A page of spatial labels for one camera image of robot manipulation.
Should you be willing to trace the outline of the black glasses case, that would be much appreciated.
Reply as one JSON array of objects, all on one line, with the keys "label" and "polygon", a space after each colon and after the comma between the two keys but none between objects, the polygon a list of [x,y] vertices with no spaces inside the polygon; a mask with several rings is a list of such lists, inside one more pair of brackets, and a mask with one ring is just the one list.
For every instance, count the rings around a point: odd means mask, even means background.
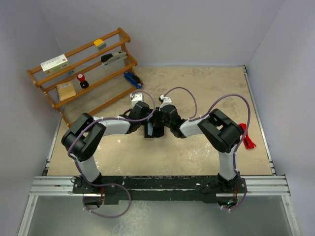
[{"label": "black glasses case", "polygon": [[[151,122],[153,124],[153,133],[152,136],[147,134],[147,123]],[[145,124],[144,137],[145,138],[160,138],[164,136],[164,124],[163,124],[163,115],[160,112],[154,112],[151,118],[148,119]]]}]

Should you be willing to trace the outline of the light blue cleaning cloth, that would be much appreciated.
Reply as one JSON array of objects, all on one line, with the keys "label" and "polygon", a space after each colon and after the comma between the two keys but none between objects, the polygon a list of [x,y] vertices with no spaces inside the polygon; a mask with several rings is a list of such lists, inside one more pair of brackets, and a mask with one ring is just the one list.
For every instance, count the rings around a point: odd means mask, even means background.
[{"label": "light blue cleaning cloth", "polygon": [[147,134],[148,136],[152,136],[153,133],[153,124],[151,122],[147,123]]}]

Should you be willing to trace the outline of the red sunglasses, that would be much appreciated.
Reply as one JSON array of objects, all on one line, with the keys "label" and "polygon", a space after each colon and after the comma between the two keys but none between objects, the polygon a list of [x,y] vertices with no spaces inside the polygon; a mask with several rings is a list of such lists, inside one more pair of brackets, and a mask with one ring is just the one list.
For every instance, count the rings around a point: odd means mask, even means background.
[{"label": "red sunglasses", "polygon": [[[242,128],[243,131],[245,131],[247,128],[247,125],[245,123],[240,123],[239,126]],[[243,139],[243,144],[246,149],[254,149],[256,147],[256,144],[250,139],[248,133],[245,135],[245,138]]]}]

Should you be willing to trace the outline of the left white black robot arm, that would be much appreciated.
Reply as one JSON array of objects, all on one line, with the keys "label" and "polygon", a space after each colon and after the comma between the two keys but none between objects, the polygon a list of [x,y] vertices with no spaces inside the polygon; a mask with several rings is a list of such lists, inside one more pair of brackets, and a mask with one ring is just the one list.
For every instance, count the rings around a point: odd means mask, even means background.
[{"label": "left white black robot arm", "polygon": [[130,134],[147,121],[150,107],[138,101],[128,112],[114,118],[94,118],[83,113],[62,137],[62,145],[73,159],[84,187],[91,193],[101,188],[101,172],[98,170],[94,153],[101,139],[116,134]]}]

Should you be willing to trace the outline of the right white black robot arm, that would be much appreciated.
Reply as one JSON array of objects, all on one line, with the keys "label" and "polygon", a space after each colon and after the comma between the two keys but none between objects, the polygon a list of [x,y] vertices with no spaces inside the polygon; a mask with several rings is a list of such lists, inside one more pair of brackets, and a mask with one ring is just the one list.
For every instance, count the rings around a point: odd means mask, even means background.
[{"label": "right white black robot arm", "polygon": [[213,109],[206,117],[190,121],[182,119],[174,105],[159,109],[163,124],[177,138],[187,138],[203,134],[219,153],[219,187],[223,192],[231,192],[239,180],[236,167],[236,150],[243,129],[219,109]]}]

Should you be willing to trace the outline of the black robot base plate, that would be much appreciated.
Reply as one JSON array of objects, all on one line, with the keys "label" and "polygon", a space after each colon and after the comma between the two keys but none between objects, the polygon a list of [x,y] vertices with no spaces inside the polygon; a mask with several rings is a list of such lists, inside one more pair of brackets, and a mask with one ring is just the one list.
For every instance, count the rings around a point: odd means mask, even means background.
[{"label": "black robot base plate", "polygon": [[225,180],[216,176],[101,176],[89,184],[74,177],[73,193],[98,195],[105,205],[119,201],[199,201],[234,206],[247,192],[245,180],[235,176]]}]

